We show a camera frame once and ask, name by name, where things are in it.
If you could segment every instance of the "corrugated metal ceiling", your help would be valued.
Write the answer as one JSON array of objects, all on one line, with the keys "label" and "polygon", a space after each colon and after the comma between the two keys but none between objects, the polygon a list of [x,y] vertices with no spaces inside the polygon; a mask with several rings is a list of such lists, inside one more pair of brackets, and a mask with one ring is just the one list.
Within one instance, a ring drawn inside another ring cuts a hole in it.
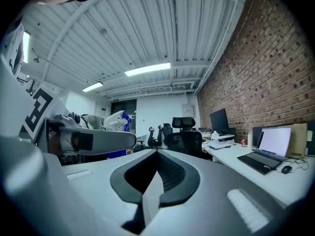
[{"label": "corrugated metal ceiling", "polygon": [[[22,71],[64,89],[102,81],[97,92],[110,99],[193,93],[224,50],[222,43],[230,39],[243,5],[244,0],[36,5],[23,18],[31,33],[31,59]],[[171,62],[171,70],[133,77],[124,73],[162,62]]]}]

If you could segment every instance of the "ceiling light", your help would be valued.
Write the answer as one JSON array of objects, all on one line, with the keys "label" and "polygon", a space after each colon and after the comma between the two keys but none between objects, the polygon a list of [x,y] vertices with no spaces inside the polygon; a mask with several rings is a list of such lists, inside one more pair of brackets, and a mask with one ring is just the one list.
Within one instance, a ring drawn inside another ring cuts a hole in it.
[{"label": "ceiling light", "polygon": [[89,86],[89,87],[83,89],[82,91],[83,91],[83,92],[88,92],[88,91],[91,91],[91,90],[93,90],[93,89],[99,88],[99,87],[101,87],[102,85],[103,85],[102,82],[96,82],[95,84],[93,84],[93,85],[91,85],[91,86]]},{"label": "ceiling light", "polygon": [[128,76],[132,76],[136,74],[153,72],[153,71],[170,69],[170,68],[171,68],[171,63],[164,63],[164,64],[150,65],[150,66],[137,68],[137,69],[125,72],[125,74],[127,74]]},{"label": "ceiling light", "polygon": [[30,41],[30,34],[28,32],[23,33],[23,54],[25,63],[29,62],[29,41]]}]

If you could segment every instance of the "red brick wall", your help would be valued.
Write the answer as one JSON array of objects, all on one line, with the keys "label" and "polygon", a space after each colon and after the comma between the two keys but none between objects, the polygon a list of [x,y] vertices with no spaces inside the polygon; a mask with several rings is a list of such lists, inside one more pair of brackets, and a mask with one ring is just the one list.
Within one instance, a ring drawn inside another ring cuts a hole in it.
[{"label": "red brick wall", "polygon": [[314,68],[307,40],[286,5],[247,0],[228,47],[198,94],[201,126],[211,127],[209,114],[225,108],[239,141],[255,126],[315,120]]}]

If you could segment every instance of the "chair headrest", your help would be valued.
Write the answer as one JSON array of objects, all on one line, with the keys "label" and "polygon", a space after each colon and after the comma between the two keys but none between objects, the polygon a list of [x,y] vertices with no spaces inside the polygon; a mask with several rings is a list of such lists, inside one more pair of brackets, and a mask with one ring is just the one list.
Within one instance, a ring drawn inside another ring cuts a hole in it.
[{"label": "chair headrest", "polygon": [[173,117],[173,128],[191,128],[196,125],[192,117]]}]

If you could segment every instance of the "computer mouse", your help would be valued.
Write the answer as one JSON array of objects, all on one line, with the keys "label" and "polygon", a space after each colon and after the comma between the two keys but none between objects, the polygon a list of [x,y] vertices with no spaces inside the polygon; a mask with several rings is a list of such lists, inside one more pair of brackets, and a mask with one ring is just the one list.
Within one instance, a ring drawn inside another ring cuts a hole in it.
[{"label": "computer mouse", "polygon": [[281,172],[282,172],[283,174],[288,174],[291,170],[292,170],[292,167],[289,166],[289,165],[287,165],[287,166],[284,166],[284,167],[282,168]]}]

